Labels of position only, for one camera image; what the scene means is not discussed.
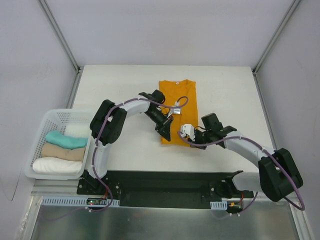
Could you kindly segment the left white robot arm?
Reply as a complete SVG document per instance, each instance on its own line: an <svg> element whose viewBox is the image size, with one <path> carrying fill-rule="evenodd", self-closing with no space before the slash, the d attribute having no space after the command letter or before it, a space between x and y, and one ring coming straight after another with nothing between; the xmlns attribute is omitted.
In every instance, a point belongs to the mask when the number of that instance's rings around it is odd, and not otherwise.
<svg viewBox="0 0 320 240"><path fill-rule="evenodd" d="M105 191L106 183L101 178L107 174L107 161L112 144L120 137L125 120L136 114L146 114L154 123L155 131L167 141L171 141L172 116L167 116L158 108L164 104L165 95L155 90L141 92L134 98L121 103L104 100L94 115L89 128L97 148L92 154L88 173L93 178L88 188L99 195Z"/></svg>

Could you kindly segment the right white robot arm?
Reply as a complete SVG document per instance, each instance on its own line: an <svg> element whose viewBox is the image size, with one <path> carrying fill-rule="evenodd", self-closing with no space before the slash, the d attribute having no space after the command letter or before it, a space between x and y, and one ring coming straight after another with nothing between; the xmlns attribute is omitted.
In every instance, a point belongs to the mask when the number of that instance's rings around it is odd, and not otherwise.
<svg viewBox="0 0 320 240"><path fill-rule="evenodd" d="M278 202L303 186L302 176L287 149L262 146L236 128L223 126L215 113L205 115L201 120L203 127L185 124L180 128L191 147L204 150L209 145L218 145L258 168L257 172L238 170L228 175L216 189L218 194L234 198L242 191L262 192L271 201Z"/></svg>

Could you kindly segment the orange t shirt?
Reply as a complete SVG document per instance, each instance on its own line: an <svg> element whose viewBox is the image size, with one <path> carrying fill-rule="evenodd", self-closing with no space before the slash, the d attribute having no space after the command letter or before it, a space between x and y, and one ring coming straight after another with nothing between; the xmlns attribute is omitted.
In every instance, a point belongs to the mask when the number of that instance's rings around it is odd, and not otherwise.
<svg viewBox="0 0 320 240"><path fill-rule="evenodd" d="M173 121L170 125L171 141L161 137L160 143L188 147L189 145L179 138L178 131L184 124L191 124L194 127L199 124L196 82L188 79L182 81L162 80L158 85L159 90L165 96L164 104L166 106L173 106L175 103L186 104L181 108L179 114L173 115Z"/></svg>

